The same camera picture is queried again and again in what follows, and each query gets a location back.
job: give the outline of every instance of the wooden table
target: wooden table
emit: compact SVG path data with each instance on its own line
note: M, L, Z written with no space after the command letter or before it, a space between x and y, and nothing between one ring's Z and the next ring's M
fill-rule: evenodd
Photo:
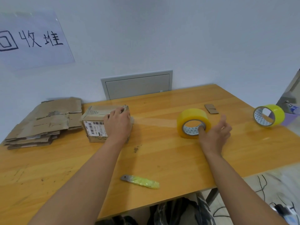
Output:
M282 126L260 127L251 106L217 85L85 104L84 109L126 104L135 118L99 218L215 186L197 140L180 138L176 130L181 111L205 110L207 103L226 114L233 127L224 157L242 177L300 161L298 136ZM220 115L208 114L208 118L214 125ZM0 147L0 224L26 224L101 145L89 143L81 130L63 133L50 146ZM120 181L123 174L159 181L161 188Z

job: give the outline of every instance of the yellow tape roll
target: yellow tape roll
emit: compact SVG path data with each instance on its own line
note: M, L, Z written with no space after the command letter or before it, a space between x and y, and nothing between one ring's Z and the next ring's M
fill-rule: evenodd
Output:
M265 109L265 108L273 113L273 115L275 117L273 122L269 122L263 117L263 109ZM278 124L282 123L284 121L285 114L284 114L283 109L281 109L281 107L279 107L277 105L269 104L266 106L259 106L259 107L255 108L255 110L253 112L253 117L258 125L261 125L264 127L270 127L270 126L278 125Z
M188 139L198 138L198 126L187 127L185 124L189 121L200 121L205 131L209 131L212 127L211 123L207 119L207 115L203 110L191 108L187 109L178 116L177 118L177 131L181 137Z

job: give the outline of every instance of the left arm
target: left arm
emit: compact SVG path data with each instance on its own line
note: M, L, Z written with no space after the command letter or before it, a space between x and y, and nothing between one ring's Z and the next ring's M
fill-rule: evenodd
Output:
M28 223L94 224L103 205L123 144L130 133L130 114L122 107L104 119L104 145L66 182Z

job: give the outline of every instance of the right arm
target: right arm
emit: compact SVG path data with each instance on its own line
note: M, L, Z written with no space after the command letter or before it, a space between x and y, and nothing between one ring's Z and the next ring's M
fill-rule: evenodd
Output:
M233 224L287 225L222 157L221 151L231 129L226 117L222 116L220 122L207 133L199 127L199 142Z

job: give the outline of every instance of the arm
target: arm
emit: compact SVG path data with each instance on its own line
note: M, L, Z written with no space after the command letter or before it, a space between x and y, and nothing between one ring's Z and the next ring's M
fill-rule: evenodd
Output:
M287 225L223 159L222 147L230 137L231 129L226 117L222 116L221 121L207 133L199 127L199 142L232 222L243 225Z
M104 145L66 182L29 222L94 224L103 205L114 167L130 133L130 114L122 107L104 118L109 136Z

